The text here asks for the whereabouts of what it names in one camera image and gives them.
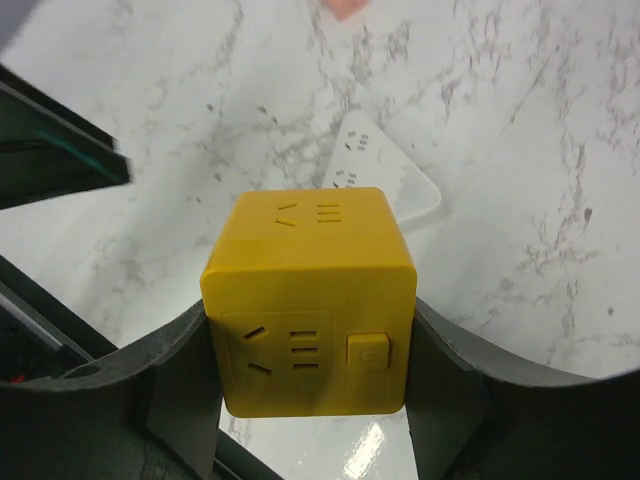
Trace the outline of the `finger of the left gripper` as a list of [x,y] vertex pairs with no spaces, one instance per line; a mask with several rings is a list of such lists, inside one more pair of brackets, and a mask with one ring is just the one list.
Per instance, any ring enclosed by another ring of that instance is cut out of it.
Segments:
[[97,126],[1,68],[1,208],[128,184],[128,159]]

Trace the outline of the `yellow cube socket adapter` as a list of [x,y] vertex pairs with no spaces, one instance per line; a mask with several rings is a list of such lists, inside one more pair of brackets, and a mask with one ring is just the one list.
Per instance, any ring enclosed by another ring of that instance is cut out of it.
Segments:
[[240,195],[200,279],[228,411],[400,410],[416,286],[381,190]]

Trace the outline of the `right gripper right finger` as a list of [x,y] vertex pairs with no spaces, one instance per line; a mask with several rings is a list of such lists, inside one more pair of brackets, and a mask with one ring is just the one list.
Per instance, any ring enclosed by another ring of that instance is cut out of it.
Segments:
[[590,379],[515,355],[423,301],[405,407],[421,479],[636,479],[639,373]]

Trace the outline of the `pink plug adapter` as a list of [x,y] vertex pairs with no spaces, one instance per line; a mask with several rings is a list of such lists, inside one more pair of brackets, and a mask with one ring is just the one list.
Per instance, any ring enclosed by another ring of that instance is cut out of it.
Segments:
[[344,21],[363,10],[369,0],[323,0],[322,3],[338,21]]

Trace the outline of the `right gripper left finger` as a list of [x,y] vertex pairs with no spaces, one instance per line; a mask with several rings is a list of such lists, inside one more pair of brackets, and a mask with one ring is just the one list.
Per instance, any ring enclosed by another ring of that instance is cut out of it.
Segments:
[[210,479],[222,388],[202,303],[59,378],[1,385],[4,479]]

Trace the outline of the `white triangular power strip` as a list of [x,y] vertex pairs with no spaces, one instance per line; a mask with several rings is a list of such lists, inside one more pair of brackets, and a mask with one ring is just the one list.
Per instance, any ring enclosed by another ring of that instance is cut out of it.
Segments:
[[380,189],[404,231],[426,226],[442,200],[435,183],[360,110],[340,124],[322,187]]

